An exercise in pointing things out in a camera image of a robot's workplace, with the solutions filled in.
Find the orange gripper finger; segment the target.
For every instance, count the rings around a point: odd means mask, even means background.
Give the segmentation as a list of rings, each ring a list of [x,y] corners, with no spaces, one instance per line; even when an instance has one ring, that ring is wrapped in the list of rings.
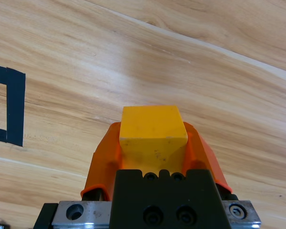
[[[85,188],[81,191],[82,200],[112,200],[116,172],[122,169],[120,127],[120,122],[111,124],[97,146],[92,156]]]
[[[207,169],[211,172],[216,184],[232,193],[213,150],[191,124],[185,122],[184,126],[188,141],[185,148],[182,174],[185,175],[190,169]]]

